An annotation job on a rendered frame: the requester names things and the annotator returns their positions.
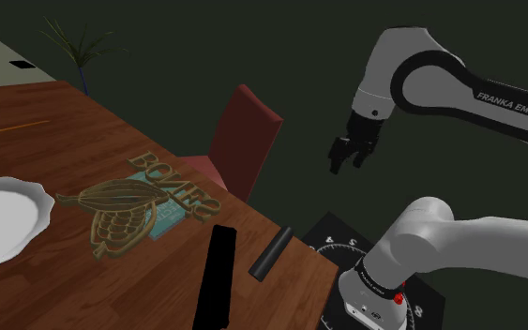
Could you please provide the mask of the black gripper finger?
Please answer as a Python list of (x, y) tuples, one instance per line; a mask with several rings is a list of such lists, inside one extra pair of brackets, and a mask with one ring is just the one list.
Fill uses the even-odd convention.
[(330, 171), (338, 174), (342, 163), (352, 154), (350, 140), (337, 137), (330, 148), (328, 158), (330, 159)]
[(372, 146), (365, 146), (355, 150), (355, 158), (353, 160), (353, 166), (360, 168), (365, 159), (373, 153), (374, 148)]

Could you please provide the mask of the dark patterned robot stand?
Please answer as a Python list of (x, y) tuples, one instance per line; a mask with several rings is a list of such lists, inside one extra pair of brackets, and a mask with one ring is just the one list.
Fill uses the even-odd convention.
[[(373, 247), (332, 213), (324, 215), (302, 238), (343, 273), (354, 267), (358, 259)], [(445, 298), (417, 276), (408, 278), (404, 301), (407, 303), (406, 330), (443, 330)], [(325, 304), (317, 330), (371, 330), (349, 315), (337, 285), (333, 286)]]

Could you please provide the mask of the red chair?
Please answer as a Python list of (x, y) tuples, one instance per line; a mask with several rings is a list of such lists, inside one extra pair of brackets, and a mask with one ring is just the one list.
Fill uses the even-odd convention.
[(282, 123), (279, 115), (240, 84), (218, 121), (208, 153), (183, 160), (246, 202)]

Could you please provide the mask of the dark grey cylinder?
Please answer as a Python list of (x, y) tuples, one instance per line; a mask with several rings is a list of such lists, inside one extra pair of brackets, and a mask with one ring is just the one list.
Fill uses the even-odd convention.
[(263, 282), (293, 236), (294, 230), (292, 227), (281, 227), (252, 264), (249, 269), (249, 274), (257, 281)]

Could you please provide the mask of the black flat long bar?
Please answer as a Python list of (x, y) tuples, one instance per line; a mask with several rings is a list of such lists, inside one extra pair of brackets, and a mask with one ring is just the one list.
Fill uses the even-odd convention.
[(192, 330), (223, 330), (230, 323), (237, 230), (214, 225)]

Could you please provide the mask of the brown wooden table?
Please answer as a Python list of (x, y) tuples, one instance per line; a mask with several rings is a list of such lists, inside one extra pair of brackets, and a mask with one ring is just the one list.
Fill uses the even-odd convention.
[(0, 87), (0, 176), (73, 195), (154, 153), (221, 202), (118, 259), (96, 260), (92, 218), (56, 205), (50, 226), (0, 264), (0, 330), (191, 330), (214, 225), (237, 230), (228, 330), (317, 330), (337, 266), (293, 239), (263, 282), (249, 274), (278, 226), (67, 82)]

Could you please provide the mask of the green potted plant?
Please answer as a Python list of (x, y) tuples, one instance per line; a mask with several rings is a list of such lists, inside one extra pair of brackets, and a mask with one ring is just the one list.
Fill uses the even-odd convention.
[(83, 86), (83, 93), (86, 96), (90, 95), (90, 89), (84, 74), (84, 68), (88, 63), (95, 58), (99, 58), (102, 55), (109, 53), (123, 52), (130, 54), (130, 51), (124, 47), (100, 47), (104, 40), (115, 34), (114, 31), (106, 31), (96, 37), (91, 37), (89, 35), (89, 25), (86, 22), (83, 25), (83, 30), (80, 35), (73, 38), (70, 37), (68, 32), (61, 27), (58, 20), (46, 16), (44, 16), (43, 19), (50, 28), (50, 31), (38, 30), (38, 32), (68, 55), (71, 62), (78, 69), (79, 77)]

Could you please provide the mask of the orange pencil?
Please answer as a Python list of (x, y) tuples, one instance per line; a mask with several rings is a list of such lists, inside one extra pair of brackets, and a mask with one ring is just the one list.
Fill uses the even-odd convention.
[(11, 130), (20, 129), (20, 128), (29, 128), (29, 127), (32, 127), (32, 126), (47, 124), (47, 123), (50, 123), (50, 122), (51, 122), (51, 120), (41, 120), (41, 121), (37, 121), (37, 122), (20, 124), (20, 125), (16, 125), (16, 126), (12, 126), (12, 127), (1, 127), (0, 128), (0, 132), (6, 132), (6, 131), (11, 131)]

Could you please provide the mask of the white wavy-edged plate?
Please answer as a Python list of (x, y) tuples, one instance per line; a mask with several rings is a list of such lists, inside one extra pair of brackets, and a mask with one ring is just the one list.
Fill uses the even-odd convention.
[(19, 255), (50, 225), (54, 204), (43, 185), (0, 177), (0, 264)]

